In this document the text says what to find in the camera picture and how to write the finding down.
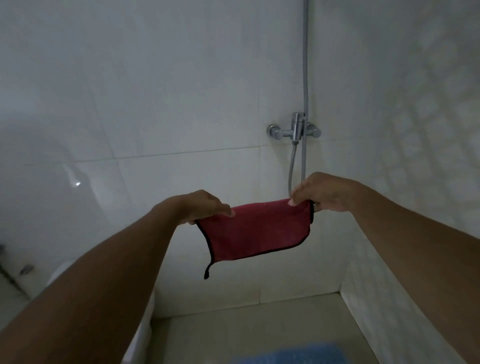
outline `blue bath mat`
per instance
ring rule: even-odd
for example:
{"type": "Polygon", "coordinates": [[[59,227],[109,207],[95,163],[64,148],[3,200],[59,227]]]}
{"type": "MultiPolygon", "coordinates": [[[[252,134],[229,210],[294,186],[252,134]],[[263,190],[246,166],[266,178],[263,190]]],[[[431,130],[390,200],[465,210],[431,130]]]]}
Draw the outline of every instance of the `blue bath mat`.
{"type": "Polygon", "coordinates": [[[332,344],[310,345],[304,348],[242,359],[236,364],[348,364],[343,352],[332,344]]]}

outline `floor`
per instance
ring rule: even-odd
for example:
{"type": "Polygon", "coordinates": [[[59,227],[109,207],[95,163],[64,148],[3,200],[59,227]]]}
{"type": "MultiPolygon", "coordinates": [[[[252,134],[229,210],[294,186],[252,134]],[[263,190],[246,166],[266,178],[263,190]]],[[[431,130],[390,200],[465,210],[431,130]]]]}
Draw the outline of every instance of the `floor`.
{"type": "Polygon", "coordinates": [[[338,293],[152,321],[148,364],[228,363],[332,342],[352,364],[378,363],[338,293]]]}

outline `person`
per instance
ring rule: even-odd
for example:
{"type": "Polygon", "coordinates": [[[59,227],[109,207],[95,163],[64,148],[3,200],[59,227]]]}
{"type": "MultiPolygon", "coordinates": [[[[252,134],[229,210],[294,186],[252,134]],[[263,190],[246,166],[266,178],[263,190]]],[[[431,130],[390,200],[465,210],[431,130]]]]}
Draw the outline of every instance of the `person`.
{"type": "MultiPolygon", "coordinates": [[[[468,363],[480,363],[480,242],[345,178],[316,172],[289,204],[349,211],[411,298],[468,363]]],[[[179,224],[229,205],[205,191],[168,198],[80,257],[1,333],[1,362],[120,363],[179,224]]]]}

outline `shower hose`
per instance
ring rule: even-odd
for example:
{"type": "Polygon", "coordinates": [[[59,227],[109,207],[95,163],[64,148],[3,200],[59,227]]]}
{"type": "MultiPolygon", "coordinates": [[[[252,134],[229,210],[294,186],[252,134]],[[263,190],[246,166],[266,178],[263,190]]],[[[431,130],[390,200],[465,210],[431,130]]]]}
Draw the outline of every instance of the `shower hose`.
{"type": "MultiPolygon", "coordinates": [[[[303,47],[302,47],[302,67],[303,67],[303,136],[301,150],[301,180],[305,179],[305,171],[307,164],[307,123],[308,123],[308,2],[303,0],[303,47]]],[[[290,159],[290,168],[288,170],[288,195],[292,193],[292,177],[293,167],[295,166],[295,156],[297,154],[298,142],[292,142],[292,156],[290,159]]]]}

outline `toilet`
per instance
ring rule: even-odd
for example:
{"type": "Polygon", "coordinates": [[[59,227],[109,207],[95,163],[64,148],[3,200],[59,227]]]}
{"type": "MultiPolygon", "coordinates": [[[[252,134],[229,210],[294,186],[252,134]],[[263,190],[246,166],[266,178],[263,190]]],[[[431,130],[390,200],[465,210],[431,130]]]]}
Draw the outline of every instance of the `toilet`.
{"type": "MultiPolygon", "coordinates": [[[[69,266],[74,263],[74,260],[68,260],[63,262],[58,269],[53,272],[52,276],[48,280],[47,286],[50,285],[57,277],[62,274],[69,266]]],[[[150,328],[150,319],[152,318],[154,307],[154,295],[150,295],[147,307],[144,312],[144,316],[140,321],[137,332],[123,356],[122,364],[144,364],[146,358],[146,352],[148,343],[152,336],[152,329],[150,328]]]]}

